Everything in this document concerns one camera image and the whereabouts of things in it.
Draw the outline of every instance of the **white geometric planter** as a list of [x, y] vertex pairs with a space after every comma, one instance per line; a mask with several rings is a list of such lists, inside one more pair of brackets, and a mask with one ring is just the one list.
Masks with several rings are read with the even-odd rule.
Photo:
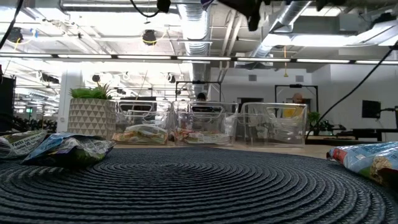
[[116, 129], [115, 123], [115, 102], [88, 98], [70, 100], [68, 132], [111, 140]]

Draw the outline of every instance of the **round placemat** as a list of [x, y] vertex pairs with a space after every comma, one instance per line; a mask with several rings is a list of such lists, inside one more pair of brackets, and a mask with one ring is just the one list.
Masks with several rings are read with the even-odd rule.
[[394, 193], [311, 157], [114, 149], [82, 170], [0, 170], [1, 223], [398, 223]]

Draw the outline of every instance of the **clear plastic bin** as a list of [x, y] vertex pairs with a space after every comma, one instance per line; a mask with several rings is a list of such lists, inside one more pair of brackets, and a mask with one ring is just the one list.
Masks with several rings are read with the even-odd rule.
[[173, 127], [170, 102], [114, 101], [118, 113], [112, 140], [122, 144], [167, 144]]
[[224, 145], [235, 141], [237, 103], [174, 102], [177, 145]]
[[307, 106], [292, 103], [245, 103], [241, 115], [250, 146], [303, 147]]

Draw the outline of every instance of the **black monitor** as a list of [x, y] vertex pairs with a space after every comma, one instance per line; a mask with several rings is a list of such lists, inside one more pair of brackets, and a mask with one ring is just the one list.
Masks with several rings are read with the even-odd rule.
[[379, 101], [362, 101], [362, 118], [380, 118], [381, 103]]

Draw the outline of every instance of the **food in bin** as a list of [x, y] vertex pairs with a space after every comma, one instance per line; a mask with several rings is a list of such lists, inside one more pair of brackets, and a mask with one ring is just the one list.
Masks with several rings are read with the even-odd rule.
[[163, 128], [150, 124], [138, 124], [127, 127], [123, 133], [113, 134], [112, 139], [133, 144], [166, 144], [168, 137], [167, 130]]
[[191, 131], [177, 129], [178, 140], [187, 144], [228, 144], [232, 139], [227, 134], [215, 131]]
[[99, 136], [52, 134], [23, 161], [24, 165], [79, 168], [101, 161], [116, 145]]
[[0, 159], [26, 156], [32, 152], [47, 135], [47, 130], [27, 131], [0, 137]]
[[398, 142], [339, 146], [326, 156], [380, 184], [395, 185], [398, 179]]

